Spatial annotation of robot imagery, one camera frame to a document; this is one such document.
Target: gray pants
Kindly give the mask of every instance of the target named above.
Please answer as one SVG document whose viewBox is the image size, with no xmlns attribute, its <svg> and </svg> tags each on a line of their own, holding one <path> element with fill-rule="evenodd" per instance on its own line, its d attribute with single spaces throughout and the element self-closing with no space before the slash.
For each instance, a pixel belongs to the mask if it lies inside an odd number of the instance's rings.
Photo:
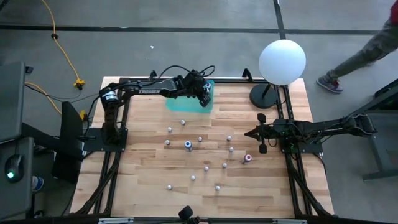
<svg viewBox="0 0 398 224">
<path fill-rule="evenodd" d="M 329 82 L 338 80 L 339 77 L 347 75 L 369 63 L 382 59 L 398 48 L 398 25 L 391 24 L 388 20 L 383 29 L 355 55 L 330 70 L 324 78 Z"/>
</svg>

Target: pink object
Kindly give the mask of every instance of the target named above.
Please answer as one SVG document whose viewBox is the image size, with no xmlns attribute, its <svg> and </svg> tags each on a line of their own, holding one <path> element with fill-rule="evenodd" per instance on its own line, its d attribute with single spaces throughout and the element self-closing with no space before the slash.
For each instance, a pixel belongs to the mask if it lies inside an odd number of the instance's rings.
<svg viewBox="0 0 398 224">
<path fill-rule="evenodd" d="M 251 159 L 252 159 L 252 156 L 251 156 L 251 155 L 249 155 L 249 154 L 246 154 L 246 155 L 244 156 L 244 158 L 243 158 L 243 162 L 242 162 L 242 164 L 245 164 L 245 163 L 248 163 L 248 162 L 250 162 L 250 161 L 251 161 Z"/>
</svg>

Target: teal cloth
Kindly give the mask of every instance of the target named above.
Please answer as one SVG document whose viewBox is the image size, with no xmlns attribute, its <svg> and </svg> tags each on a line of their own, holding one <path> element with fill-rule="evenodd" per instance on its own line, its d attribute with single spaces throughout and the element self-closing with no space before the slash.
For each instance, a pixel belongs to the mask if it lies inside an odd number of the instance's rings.
<svg viewBox="0 0 398 224">
<path fill-rule="evenodd" d="M 183 112 L 191 112 L 191 113 L 210 113 L 213 109 L 213 93 L 214 93 L 214 81 L 207 80 L 208 83 L 211 84 L 210 89 L 210 102 L 207 106 L 202 107 L 199 104 L 198 98 L 188 98 L 186 96 L 178 97 L 177 99 L 167 99 L 166 107 L 171 111 L 183 111 Z"/>
</svg>

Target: yellow cable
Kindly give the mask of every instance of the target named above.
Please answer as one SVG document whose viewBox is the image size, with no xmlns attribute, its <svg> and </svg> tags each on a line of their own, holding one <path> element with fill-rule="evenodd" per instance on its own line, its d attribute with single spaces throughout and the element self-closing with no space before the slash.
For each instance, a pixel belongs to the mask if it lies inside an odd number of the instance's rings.
<svg viewBox="0 0 398 224">
<path fill-rule="evenodd" d="M 40 90 L 42 93 L 48 95 L 43 89 L 41 89 L 41 88 L 40 88 L 38 85 L 36 85 L 35 83 L 25 82 L 25 84 L 26 84 L 26 85 L 34 86 L 36 89 Z M 58 113 L 62 114 L 61 111 L 60 111 L 60 110 L 57 108 L 57 106 L 55 105 L 54 101 L 52 101 L 51 98 L 48 97 L 48 96 L 45 96 L 45 97 L 47 97 L 47 99 L 50 100 L 52 106 L 58 111 Z"/>
<path fill-rule="evenodd" d="M 49 10 L 49 13 L 50 13 L 50 16 L 51 16 L 51 20 L 52 20 L 53 33 L 55 34 L 55 30 L 56 30 L 55 29 L 55 19 L 54 19 L 54 16 L 52 14 L 52 11 L 51 11 L 49 5 L 47 5 L 47 3 L 44 0 L 42 0 L 42 2 L 45 5 L 45 7 Z M 72 65 L 72 63 L 69 60 L 68 54 L 65 52 L 63 47 L 58 43 L 57 38 L 53 37 L 53 39 L 54 39 L 55 43 L 58 45 L 58 47 L 61 49 L 61 51 L 64 54 L 65 58 L 67 59 L 69 65 L 71 66 L 73 72 L 75 72 L 75 75 L 76 75 L 76 78 L 77 78 L 75 86 L 76 86 L 77 83 L 84 85 L 84 83 L 85 83 L 84 80 L 80 79 L 79 74 L 77 74 L 77 71 L 76 71 L 75 67 Z"/>
</svg>

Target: white spherical lamp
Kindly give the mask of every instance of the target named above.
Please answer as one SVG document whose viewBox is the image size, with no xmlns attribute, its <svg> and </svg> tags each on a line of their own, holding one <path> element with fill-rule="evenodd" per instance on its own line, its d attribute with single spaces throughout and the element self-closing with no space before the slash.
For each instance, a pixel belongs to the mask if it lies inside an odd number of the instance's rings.
<svg viewBox="0 0 398 224">
<path fill-rule="evenodd" d="M 288 85 L 294 82 L 303 73 L 306 61 L 303 48 L 291 40 L 277 40 L 269 44 L 259 58 L 260 74 L 269 84 L 253 87 L 251 102 L 263 109 L 274 105 L 277 94 L 271 84 Z"/>
</svg>

